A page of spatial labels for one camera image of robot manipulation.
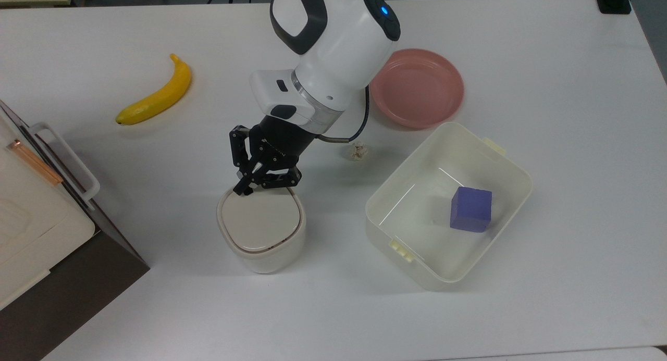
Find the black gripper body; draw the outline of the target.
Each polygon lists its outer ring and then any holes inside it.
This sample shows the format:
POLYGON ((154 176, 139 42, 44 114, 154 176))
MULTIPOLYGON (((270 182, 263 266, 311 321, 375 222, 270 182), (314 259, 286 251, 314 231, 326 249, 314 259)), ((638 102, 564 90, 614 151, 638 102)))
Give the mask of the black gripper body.
POLYGON ((272 116, 250 129, 250 152, 253 164, 270 169, 289 169, 297 166, 300 155, 315 140, 316 135, 293 123, 272 116))

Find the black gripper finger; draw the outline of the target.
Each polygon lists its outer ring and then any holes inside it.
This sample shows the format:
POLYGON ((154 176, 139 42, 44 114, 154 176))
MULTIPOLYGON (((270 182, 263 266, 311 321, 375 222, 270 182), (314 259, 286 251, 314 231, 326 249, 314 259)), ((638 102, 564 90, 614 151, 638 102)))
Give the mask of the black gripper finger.
POLYGON ((232 162, 238 169, 239 183, 233 188, 236 195, 249 196, 256 188, 255 172, 258 162, 250 158, 246 141, 250 137, 250 129, 245 126, 236 126, 229 133, 232 162))
POLYGON ((277 189, 295 187, 300 183, 302 172, 297 167, 290 167, 286 172, 265 172, 255 179, 255 184, 263 189, 277 189))

